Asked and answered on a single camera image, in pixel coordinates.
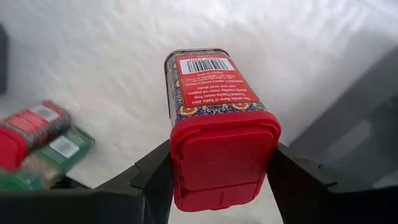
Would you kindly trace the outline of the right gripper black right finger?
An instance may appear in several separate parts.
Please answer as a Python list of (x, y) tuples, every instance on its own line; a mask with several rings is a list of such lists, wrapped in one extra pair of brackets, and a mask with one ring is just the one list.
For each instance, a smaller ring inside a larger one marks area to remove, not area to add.
[(398, 224), (398, 184), (355, 184), (282, 143), (267, 178), (284, 224)]

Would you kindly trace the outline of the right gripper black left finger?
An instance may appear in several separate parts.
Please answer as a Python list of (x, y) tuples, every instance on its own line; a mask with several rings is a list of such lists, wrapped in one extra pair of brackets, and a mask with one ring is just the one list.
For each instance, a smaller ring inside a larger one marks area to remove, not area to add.
[(0, 190), (0, 224), (168, 224), (173, 191), (165, 141), (95, 189), (67, 178), (51, 190)]

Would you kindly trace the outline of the green-lidded oregano glass jar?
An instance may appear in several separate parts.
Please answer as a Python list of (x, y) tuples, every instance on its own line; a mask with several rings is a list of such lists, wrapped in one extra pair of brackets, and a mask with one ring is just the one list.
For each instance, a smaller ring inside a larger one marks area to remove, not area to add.
[(31, 152), (15, 172), (0, 175), (0, 190), (47, 190), (62, 180), (95, 145), (74, 126), (44, 147)]

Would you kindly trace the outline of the red-lidded paprika tin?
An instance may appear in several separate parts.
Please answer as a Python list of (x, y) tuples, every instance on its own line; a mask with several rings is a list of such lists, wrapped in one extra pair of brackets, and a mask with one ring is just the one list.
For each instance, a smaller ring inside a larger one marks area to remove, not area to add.
[(171, 52), (164, 62), (174, 202), (221, 210), (259, 193), (282, 127), (223, 49)]
[(50, 100), (0, 119), (0, 168), (14, 171), (33, 150), (70, 128), (71, 114)]

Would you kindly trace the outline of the grey plastic bin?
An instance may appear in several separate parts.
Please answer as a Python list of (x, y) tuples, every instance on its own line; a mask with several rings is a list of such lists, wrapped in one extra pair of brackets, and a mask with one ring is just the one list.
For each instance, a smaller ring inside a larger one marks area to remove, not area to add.
[(8, 34), (0, 24), (0, 95), (7, 91), (8, 78)]
[(366, 70), (289, 149), (332, 192), (398, 188), (398, 47)]

